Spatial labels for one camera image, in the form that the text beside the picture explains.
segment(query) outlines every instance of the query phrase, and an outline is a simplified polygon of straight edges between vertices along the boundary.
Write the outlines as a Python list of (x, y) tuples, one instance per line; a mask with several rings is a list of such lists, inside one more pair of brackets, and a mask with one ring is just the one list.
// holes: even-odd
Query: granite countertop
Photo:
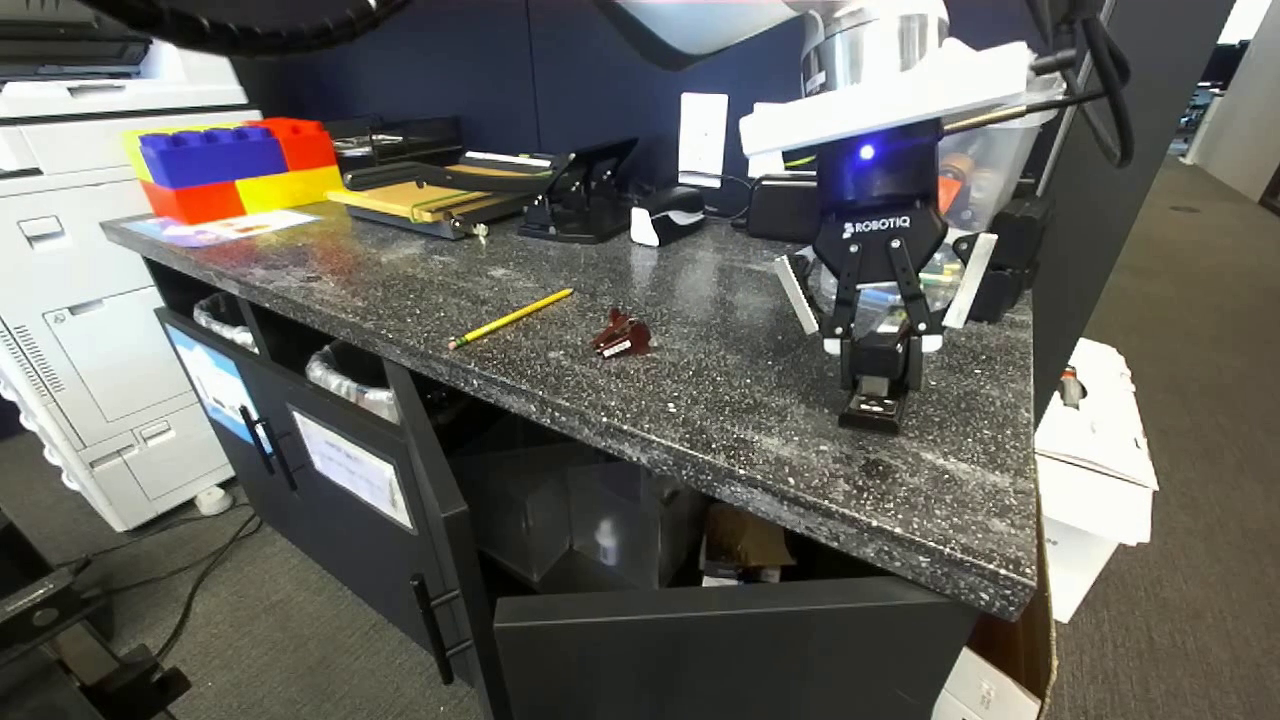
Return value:
[[(441, 385), (656, 468), (940, 596), (1015, 621), (1036, 591), (1031, 321), (973, 324), (928, 357), (899, 436), (837, 422), (840, 367), (771, 276), (785, 245), (723, 223), (672, 247), (492, 231), (441, 245), (303, 209), (311, 223), (181, 247), (154, 218), (103, 231), (175, 270), (370, 346)], [(458, 337), (553, 287), (571, 298)], [(621, 305), (656, 353), (596, 358)]]

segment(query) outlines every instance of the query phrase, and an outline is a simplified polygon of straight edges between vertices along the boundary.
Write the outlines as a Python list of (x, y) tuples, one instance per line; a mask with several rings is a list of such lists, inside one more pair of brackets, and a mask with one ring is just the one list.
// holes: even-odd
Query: yellow pencil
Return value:
[(569, 298), (569, 295), (571, 295), (571, 287), (554, 287), (554, 292), (553, 292), (553, 295), (542, 295), (542, 298), (531, 298), (531, 305), (523, 305), (523, 306), (517, 306), (517, 313), (509, 313), (509, 316), (501, 316), (501, 321), (487, 321), (487, 324), (471, 329), (471, 333), (467, 333), (467, 337), (458, 337), (458, 338), (447, 338), (447, 346), (474, 343), (474, 338), (483, 338), (483, 337), (492, 337), (492, 333), (501, 333), (501, 329), (509, 329), (509, 324), (520, 324), (523, 316), (534, 316), (534, 313), (542, 313), (542, 306), (553, 306), (553, 305)]

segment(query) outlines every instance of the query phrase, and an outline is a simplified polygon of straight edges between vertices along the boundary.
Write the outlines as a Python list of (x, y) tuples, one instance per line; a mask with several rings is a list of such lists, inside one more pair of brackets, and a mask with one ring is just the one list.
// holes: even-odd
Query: white printer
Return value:
[(20, 405), (65, 482), (127, 533), (231, 468), (153, 316), (161, 295), (144, 264), (100, 231), (100, 218), (146, 211), (125, 141), (255, 110), (227, 59), (168, 43), (144, 43), (125, 71), (2, 76), (0, 395)]

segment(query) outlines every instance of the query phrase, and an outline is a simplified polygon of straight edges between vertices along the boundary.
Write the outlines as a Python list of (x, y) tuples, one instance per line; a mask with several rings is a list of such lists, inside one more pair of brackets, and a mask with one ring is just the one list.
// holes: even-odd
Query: gray carpet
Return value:
[[(1280, 218), (1198, 171), (1166, 167), (1127, 238), (1090, 337), (1112, 338), (1143, 386), (1165, 491), (1155, 544), (1121, 553), (1061, 630), (1061, 720), (1254, 720), (1280, 707)], [(0, 506), (53, 555), (117, 544), (38, 462), (0, 445)], [(214, 546), (245, 511), (175, 523), (117, 553), (136, 581)], [(161, 645), (183, 581), (117, 603), (117, 645)], [(196, 688), (183, 720), (273, 715), (480, 715), (441, 688), (425, 651), (330, 583), (274, 533), (223, 564), (175, 645)]]

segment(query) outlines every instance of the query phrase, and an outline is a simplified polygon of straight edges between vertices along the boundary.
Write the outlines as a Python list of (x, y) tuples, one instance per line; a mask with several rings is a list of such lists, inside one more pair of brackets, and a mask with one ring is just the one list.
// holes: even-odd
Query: black cable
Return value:
[(87, 599), (85, 607), (76, 607), (72, 617), (61, 617), (61, 621), (57, 621), (53, 626), (42, 626), (38, 635), (27, 635), (24, 645), (2, 647), (2, 651), (0, 651), (0, 666), (12, 663), (12, 661), (20, 661), (20, 654), (27, 654), (30, 647), (42, 647), (53, 635), (61, 635), (61, 630), (72, 626), (76, 621), (100, 613), (103, 603), (109, 603), (109, 596), (97, 596), (97, 599)]
[(133, 583), (119, 583), (119, 589), (103, 589), (103, 596), (127, 596), (127, 591), (136, 591), (136, 589), (153, 589), (153, 583), (165, 583), (165, 581), (173, 581), (173, 576), (183, 576), (183, 570), (193, 570), (193, 568), (201, 568), (201, 564), (209, 564), (209, 561), (214, 561), (223, 553), (223, 544), (220, 546), (211, 546), (211, 553), (204, 553), (204, 555), (196, 555), (196, 561), (187, 561), (187, 564), (175, 564), (175, 568), (168, 568), (168, 570), (161, 570), (161, 576), (144, 576), (144, 581), (133, 581)]
[(117, 555), (117, 553), (141, 546), (141, 544), (161, 541), (161, 535), (168, 535), (168, 533), (175, 533), (175, 528), (214, 523), (214, 518), (223, 518), (223, 517), (175, 517), (175, 518), (161, 518), (161, 523), (146, 523), (146, 528), (141, 528), (141, 533), (125, 535), (125, 544), (110, 544), (110, 546), (100, 546), (100, 553), (87, 553), (87, 555), (65, 561), (65, 564), (57, 564), (57, 568), (72, 568), (72, 564), (80, 564), (80, 570), (85, 570), (85, 568), (91, 568), (91, 564), (97, 564), (97, 561), (103, 561), (103, 555)]
[(12, 661), (20, 661), (20, 654), (27, 654), (27, 651), (38, 647), (38, 645), (47, 645), (47, 641), (61, 635), (68, 623), (100, 613), (109, 599), (117, 599), (117, 596), (125, 596), (125, 591), (136, 591), (136, 589), (146, 589), (146, 583), (165, 583), (165, 581), (183, 576), (183, 570), (193, 570), (193, 568), (204, 564), (204, 570), (193, 581), (193, 589), (187, 589), (187, 596), (183, 596), (183, 613), (181, 613), (175, 626), (165, 635), (165, 645), (161, 645), (161, 651), (154, 651), (154, 654), (165, 661), (165, 654), (173, 651), (173, 645), (181, 641), (181, 630), (187, 626), (187, 621), (193, 621), (193, 603), (196, 603), (201, 583), (234, 553), (241, 541), (255, 535), (259, 528), (265, 528), (259, 517), (245, 517), (245, 523), (241, 523), (214, 553), (204, 553), (204, 555), (196, 555), (196, 561), (187, 561), (187, 564), (181, 564), (181, 568), (168, 568), (168, 570), (161, 570), (161, 576), (146, 576), (146, 581), (125, 583), (125, 589), (109, 589), (109, 591), (100, 591), (100, 596), (87, 596), (85, 607), (76, 607), (72, 617), (57, 621), (57, 623), (42, 626), (38, 635), (24, 641), (20, 647), (2, 647), (2, 651), (0, 651), (0, 666), (12, 663)]
[(187, 621), (193, 621), (193, 613), (196, 613), (196, 596), (201, 596), (204, 581), (234, 553), (241, 541), (255, 535), (259, 528), (265, 528), (265, 518), (259, 518), (259, 517), (246, 517), (246, 518), (234, 528), (234, 535), (231, 535), (223, 546), (214, 546), (214, 555), (201, 568), (201, 576), (193, 581), (187, 599), (183, 599), (173, 630), (168, 630), (165, 645), (154, 647), (154, 661), (168, 661), (168, 651), (173, 651), (175, 641), (183, 635), (183, 626), (187, 626)]
[(1108, 99), (1117, 135), (1105, 133), (1095, 102), (1083, 102), (1081, 116), (1083, 116), (1090, 141), (1100, 145), (1100, 153), (1121, 167), (1130, 159), (1130, 116), (1125, 102), (1127, 59), (1095, 14), (1083, 21), (1083, 43), (1086, 43), (1100, 91)]

